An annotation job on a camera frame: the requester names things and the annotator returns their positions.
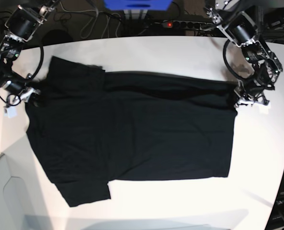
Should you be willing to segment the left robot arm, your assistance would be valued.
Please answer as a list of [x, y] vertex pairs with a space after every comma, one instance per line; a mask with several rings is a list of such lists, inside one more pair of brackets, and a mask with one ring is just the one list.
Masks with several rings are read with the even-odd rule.
[[[216, 9], [213, 2], [206, 1], [204, 11], [212, 20], [204, 30], [219, 29], [227, 38], [223, 47], [223, 59], [226, 68], [237, 79], [234, 89], [238, 101], [235, 106], [261, 104], [269, 101], [264, 90], [272, 91], [283, 71], [276, 54], [270, 50], [262, 37], [264, 11], [270, 8], [284, 8], [284, 0], [227, 0], [222, 9]], [[251, 64], [254, 73], [249, 77], [238, 75], [227, 61], [227, 47], [233, 43], [241, 49], [245, 60]]]

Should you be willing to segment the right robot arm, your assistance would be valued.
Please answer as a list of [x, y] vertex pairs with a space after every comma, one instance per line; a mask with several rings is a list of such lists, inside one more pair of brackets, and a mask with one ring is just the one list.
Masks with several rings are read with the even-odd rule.
[[0, 99], [5, 107], [18, 106], [21, 102], [36, 99], [41, 93], [30, 86], [39, 73], [44, 61], [44, 47], [40, 49], [39, 63], [32, 74], [22, 77], [12, 70], [13, 62], [20, 56], [26, 43], [31, 41], [38, 28], [47, 21], [49, 15], [60, 3], [58, 0], [29, 0], [19, 4], [5, 23], [5, 35], [0, 43]]

